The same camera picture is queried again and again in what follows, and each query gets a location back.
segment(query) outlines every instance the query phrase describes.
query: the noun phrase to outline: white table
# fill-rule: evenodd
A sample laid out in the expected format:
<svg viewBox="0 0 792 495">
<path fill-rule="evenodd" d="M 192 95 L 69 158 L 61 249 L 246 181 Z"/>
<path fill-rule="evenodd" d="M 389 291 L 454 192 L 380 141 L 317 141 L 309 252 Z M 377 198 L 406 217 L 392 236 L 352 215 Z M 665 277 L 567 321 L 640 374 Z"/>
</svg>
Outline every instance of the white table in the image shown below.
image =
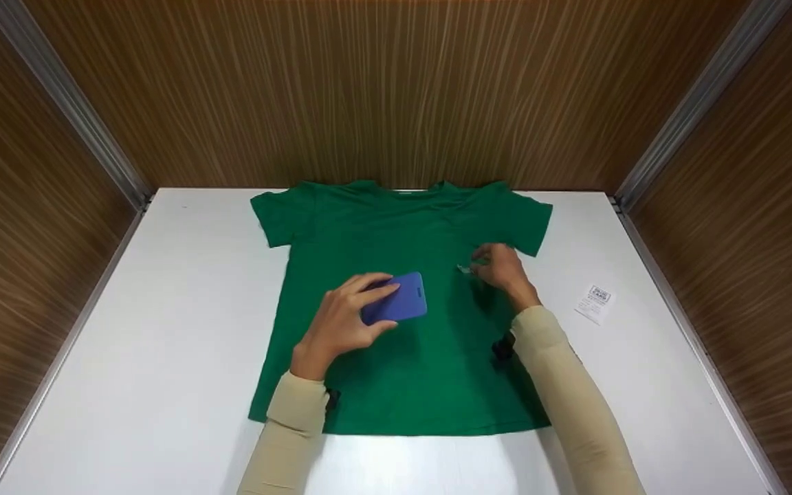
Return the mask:
<svg viewBox="0 0 792 495">
<path fill-rule="evenodd" d="M 26 432 L 0 495 L 232 495 L 288 247 L 258 189 L 161 189 Z M 554 204 L 525 267 L 613 408 L 647 493 L 762 495 L 763 482 L 607 198 Z M 616 294 L 602 326 L 574 311 Z M 572 493 L 550 428 L 486 437 L 329 436 L 307 493 Z"/>
</svg>

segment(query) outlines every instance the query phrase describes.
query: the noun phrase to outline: smartphone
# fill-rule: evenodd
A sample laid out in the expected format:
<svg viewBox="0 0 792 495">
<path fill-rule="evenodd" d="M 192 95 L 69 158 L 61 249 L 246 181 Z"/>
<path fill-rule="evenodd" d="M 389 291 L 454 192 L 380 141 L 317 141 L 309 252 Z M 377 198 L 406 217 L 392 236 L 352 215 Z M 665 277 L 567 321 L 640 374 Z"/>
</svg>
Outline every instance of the smartphone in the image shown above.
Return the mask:
<svg viewBox="0 0 792 495">
<path fill-rule="evenodd" d="M 371 325 L 380 320 L 408 320 L 427 314 L 427 295 L 424 294 L 424 279 L 420 272 L 394 276 L 386 282 L 368 286 L 368 289 L 384 285 L 399 284 L 399 289 L 383 300 L 375 301 L 360 311 L 362 322 Z"/>
</svg>

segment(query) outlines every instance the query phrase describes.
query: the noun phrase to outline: metal frame edge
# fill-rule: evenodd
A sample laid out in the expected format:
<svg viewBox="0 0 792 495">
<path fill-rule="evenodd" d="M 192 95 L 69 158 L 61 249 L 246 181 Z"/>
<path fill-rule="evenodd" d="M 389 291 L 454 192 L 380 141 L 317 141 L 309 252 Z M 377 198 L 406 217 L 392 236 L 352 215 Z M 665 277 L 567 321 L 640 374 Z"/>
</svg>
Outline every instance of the metal frame edge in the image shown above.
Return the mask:
<svg viewBox="0 0 792 495">
<path fill-rule="evenodd" d="M 738 441 L 741 442 L 742 447 L 745 449 L 745 453 L 751 459 L 754 469 L 757 470 L 757 474 L 760 475 L 760 479 L 763 481 L 764 485 L 766 485 L 769 495 L 788 495 L 787 489 L 784 487 L 782 481 L 780 481 L 778 473 L 763 451 L 760 442 L 757 441 L 757 436 L 754 435 L 751 427 L 747 425 L 745 416 L 741 413 L 741 410 L 739 410 L 738 404 L 736 404 L 735 399 L 726 387 L 723 377 L 720 376 L 716 366 L 714 366 L 713 361 L 710 356 L 708 356 L 707 351 L 705 351 L 704 344 L 702 344 L 698 333 L 695 332 L 694 326 L 692 326 L 692 323 L 686 316 L 677 295 L 674 294 L 672 286 L 670 286 L 662 269 L 660 269 L 658 263 L 656 263 L 653 254 L 647 248 L 646 243 L 644 243 L 644 239 L 641 238 L 641 233 L 635 228 L 635 224 L 629 219 L 628 215 L 619 211 L 616 212 L 616 215 L 619 217 L 619 221 L 622 222 L 622 228 L 625 229 L 628 238 L 631 239 L 631 243 L 635 246 L 635 251 L 637 251 L 638 256 L 641 257 L 641 261 L 646 267 L 647 273 L 650 273 L 650 277 L 653 279 L 653 283 L 656 285 L 659 294 L 662 295 L 662 299 L 665 301 L 668 310 L 672 314 L 674 322 L 676 322 L 681 333 L 683 333 L 686 342 L 692 349 L 692 353 L 695 354 L 695 358 L 697 358 L 705 374 L 707 383 L 711 386 L 711 391 L 714 392 L 717 402 L 719 402 L 720 407 L 723 409 L 723 413 L 726 414 L 726 418 L 729 420 L 732 430 L 734 430 L 736 436 L 738 436 Z"/>
<path fill-rule="evenodd" d="M 22 0 L 0 0 L 0 31 L 134 210 L 141 210 L 151 195 L 151 189 L 142 181 L 90 101 L 78 88 Z"/>
<path fill-rule="evenodd" d="M 72 351 L 72 347 L 75 345 L 75 342 L 78 341 L 78 336 L 81 335 L 82 329 L 85 328 L 85 323 L 90 318 L 94 307 L 97 305 L 97 301 L 100 300 L 100 295 L 103 294 L 103 289 L 106 288 L 106 284 L 108 283 L 109 279 L 112 278 L 112 273 L 114 273 L 116 266 L 120 262 L 120 258 L 122 258 L 124 251 L 127 250 L 128 244 L 130 244 L 130 239 L 133 238 L 133 235 L 136 233 L 136 229 L 139 228 L 139 223 L 141 222 L 143 216 L 144 213 L 142 211 L 138 211 L 135 214 L 132 222 L 130 222 L 130 226 L 128 229 L 126 229 L 126 232 L 124 232 L 124 237 L 118 244 L 112 259 L 109 260 L 106 269 L 103 270 L 103 274 L 100 277 L 100 280 L 97 281 L 97 285 L 94 285 L 90 297 L 88 297 L 88 300 L 85 303 L 85 306 L 82 308 L 81 313 L 78 314 L 75 323 L 72 325 L 72 329 L 69 330 L 69 334 L 66 335 L 63 345 L 60 345 L 60 351 L 57 352 L 56 357 L 54 357 L 54 361 L 52 361 L 51 366 L 48 367 L 44 378 L 41 380 L 41 383 L 35 390 L 35 394 L 29 401 L 29 404 L 26 405 L 26 409 L 20 417 L 19 422 L 16 424 L 12 434 L 8 438 L 8 441 L 5 443 L 5 446 L 0 453 L 0 482 L 4 478 L 4 475 L 6 475 L 6 470 L 8 470 L 10 462 L 13 460 L 14 455 L 17 453 L 20 447 L 20 444 L 23 442 L 29 427 L 32 425 L 32 421 L 35 420 L 35 416 L 41 409 L 41 405 L 44 404 L 47 393 L 50 392 L 50 389 L 54 385 L 54 380 L 56 380 L 57 375 L 60 374 L 60 370 L 63 369 L 63 364 L 66 363 L 66 358 L 69 357 L 69 352 Z"/>
<path fill-rule="evenodd" d="M 631 210 L 666 167 L 695 126 L 720 98 L 739 70 L 751 59 L 792 0 L 751 0 L 732 31 L 711 56 L 701 75 L 659 129 L 650 146 L 616 191 L 625 210 Z"/>
</svg>

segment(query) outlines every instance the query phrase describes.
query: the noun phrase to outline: t-shirt sleeve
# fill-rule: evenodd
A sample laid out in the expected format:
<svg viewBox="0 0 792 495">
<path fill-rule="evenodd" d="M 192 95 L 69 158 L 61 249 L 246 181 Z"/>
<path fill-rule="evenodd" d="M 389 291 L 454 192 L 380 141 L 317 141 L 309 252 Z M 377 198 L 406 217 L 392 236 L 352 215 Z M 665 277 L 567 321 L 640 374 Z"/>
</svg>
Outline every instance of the t-shirt sleeve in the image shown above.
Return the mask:
<svg viewBox="0 0 792 495">
<path fill-rule="evenodd" d="M 250 200 L 271 248 L 292 244 L 314 228 L 314 187 L 302 182 L 282 193 L 262 193 Z"/>
<path fill-rule="evenodd" d="M 529 256 L 537 256 L 552 217 L 552 206 L 504 188 L 493 209 L 497 237 Z"/>
</svg>

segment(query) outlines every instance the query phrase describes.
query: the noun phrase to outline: wooden wall panel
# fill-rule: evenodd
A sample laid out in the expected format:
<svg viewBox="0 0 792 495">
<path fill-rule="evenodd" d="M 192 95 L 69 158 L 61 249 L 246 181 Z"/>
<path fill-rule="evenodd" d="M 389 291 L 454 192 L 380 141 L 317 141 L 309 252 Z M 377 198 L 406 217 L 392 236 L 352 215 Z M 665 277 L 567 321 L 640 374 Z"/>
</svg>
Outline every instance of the wooden wall panel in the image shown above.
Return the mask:
<svg viewBox="0 0 792 495">
<path fill-rule="evenodd" d="M 132 217 L 0 37 L 0 450 Z"/>
<path fill-rule="evenodd" d="M 153 187 L 613 193 L 745 0 L 27 0 Z"/>
<path fill-rule="evenodd" d="M 631 216 L 792 494 L 792 10 Z"/>
</svg>

